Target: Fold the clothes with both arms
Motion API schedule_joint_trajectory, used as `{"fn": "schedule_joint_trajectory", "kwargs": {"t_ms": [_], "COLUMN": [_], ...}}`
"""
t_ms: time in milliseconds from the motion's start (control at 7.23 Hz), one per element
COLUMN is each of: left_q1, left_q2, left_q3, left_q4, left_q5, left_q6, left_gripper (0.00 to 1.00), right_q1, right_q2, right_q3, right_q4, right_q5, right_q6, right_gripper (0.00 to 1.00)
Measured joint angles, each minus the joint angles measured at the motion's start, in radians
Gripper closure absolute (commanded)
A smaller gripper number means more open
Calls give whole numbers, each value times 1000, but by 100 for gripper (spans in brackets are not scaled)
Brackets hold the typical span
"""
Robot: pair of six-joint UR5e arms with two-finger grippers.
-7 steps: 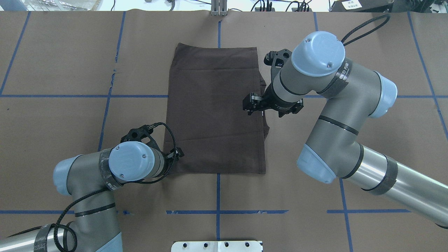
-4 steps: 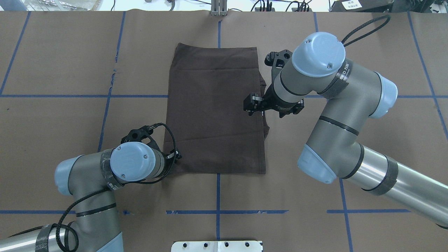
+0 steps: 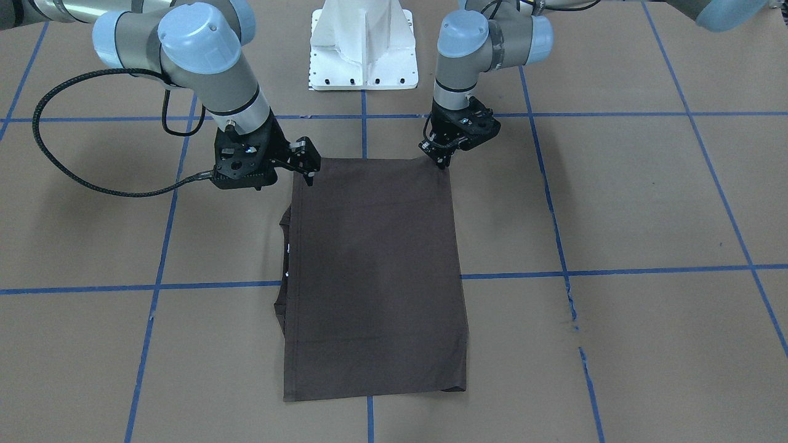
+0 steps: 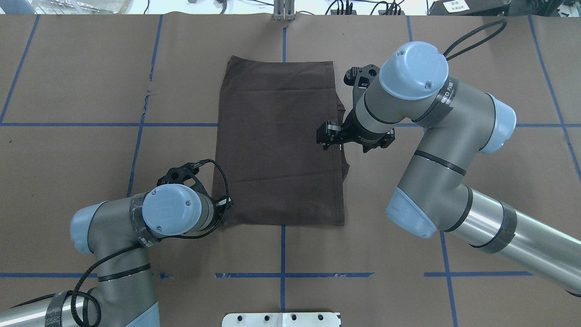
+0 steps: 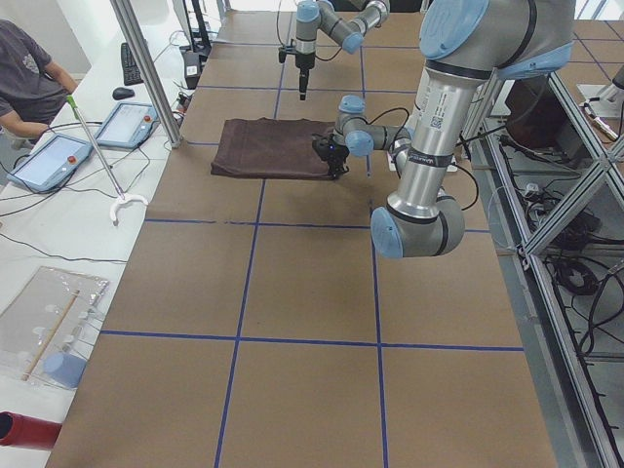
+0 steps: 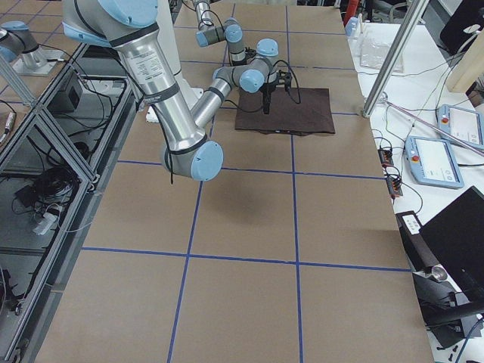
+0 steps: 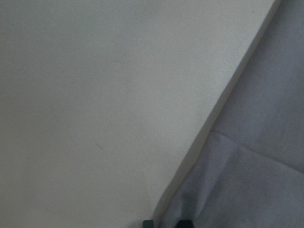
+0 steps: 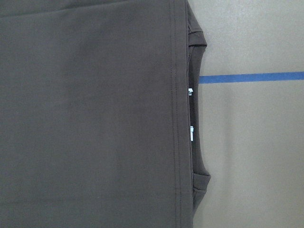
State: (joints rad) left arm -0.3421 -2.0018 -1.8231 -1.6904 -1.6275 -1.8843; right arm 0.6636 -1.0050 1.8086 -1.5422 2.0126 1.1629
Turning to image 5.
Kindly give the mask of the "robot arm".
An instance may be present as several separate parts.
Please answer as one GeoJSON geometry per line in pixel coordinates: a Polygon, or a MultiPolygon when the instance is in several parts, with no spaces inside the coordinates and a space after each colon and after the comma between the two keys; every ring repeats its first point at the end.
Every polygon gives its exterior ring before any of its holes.
{"type": "Polygon", "coordinates": [[[354,1],[361,11],[351,20],[343,19],[331,1],[300,1],[295,15],[295,35],[288,46],[280,49],[279,60],[294,56],[299,72],[299,99],[306,100],[310,71],[316,63],[317,35],[326,34],[342,51],[354,54],[365,36],[380,27],[389,17],[389,1],[354,1]]]}
{"type": "Polygon", "coordinates": [[[458,246],[464,216],[442,184],[473,96],[492,75],[525,79],[565,66],[574,13],[572,1],[436,1],[419,33],[425,64],[409,121],[373,125],[361,98],[342,98],[331,133],[314,135],[312,147],[331,175],[348,155],[395,158],[399,186],[370,218],[380,254],[437,256],[458,246]]]}

